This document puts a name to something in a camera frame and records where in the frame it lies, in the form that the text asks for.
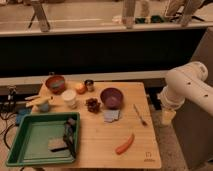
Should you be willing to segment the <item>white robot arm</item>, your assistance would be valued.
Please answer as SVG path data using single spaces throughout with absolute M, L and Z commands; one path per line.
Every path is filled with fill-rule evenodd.
M 162 104 L 163 125 L 171 124 L 186 99 L 213 116 L 213 87 L 205 82 L 207 77 L 208 69 L 199 61 L 189 62 L 166 73 L 166 86 L 158 95 Z

